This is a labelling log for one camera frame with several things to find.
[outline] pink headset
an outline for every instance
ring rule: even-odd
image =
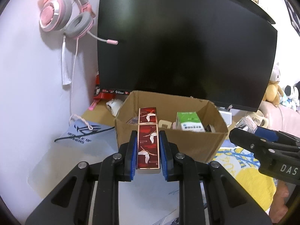
[[[116,40],[104,40],[91,34],[90,29],[94,24],[95,13],[88,0],[79,0],[80,14],[67,25],[72,14],[70,0],[44,0],[44,7],[40,13],[40,26],[43,31],[61,30],[64,28],[66,37],[77,40],[86,33],[108,44],[117,45]]]

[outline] headset ear cushion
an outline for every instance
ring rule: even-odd
[[[89,12],[80,13],[70,22],[64,33],[69,38],[77,38],[89,28],[92,22],[93,18]]]
[[[59,0],[59,3],[61,4],[61,14],[59,16],[58,22],[56,26],[54,27],[54,30],[58,31],[64,28],[68,21],[71,18],[72,15],[72,3],[71,0]]]

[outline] yellow plush toy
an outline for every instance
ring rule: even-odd
[[[279,94],[282,97],[284,95],[283,90],[278,86],[279,81],[280,81],[280,70],[279,70],[279,63],[277,63],[273,67],[268,87],[262,99],[263,101],[271,102],[275,107],[278,107],[280,103]]]

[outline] plush toy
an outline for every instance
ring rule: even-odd
[[[296,88],[298,89],[298,92],[300,92],[300,82],[296,84]],[[297,112],[300,113],[300,106],[297,107]]]
[[[285,107],[291,108],[290,102],[288,100],[289,99],[287,98],[285,92],[283,92],[283,96],[280,95],[280,104]]]
[[[279,106],[280,96],[284,96],[283,90],[278,86],[280,81],[279,63],[275,64],[271,73],[268,87],[263,96],[263,101],[271,102],[275,107]]]
[[[289,108],[296,111],[297,107],[300,106],[298,88],[287,85],[283,90],[284,90],[284,93],[286,94],[286,96],[288,98],[287,101],[289,102]]]

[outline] red lipstick box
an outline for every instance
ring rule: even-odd
[[[154,107],[140,108],[137,135],[137,171],[139,173],[160,173],[158,125]]]
[[[139,125],[140,124],[157,124],[155,107],[144,107],[139,109]]]

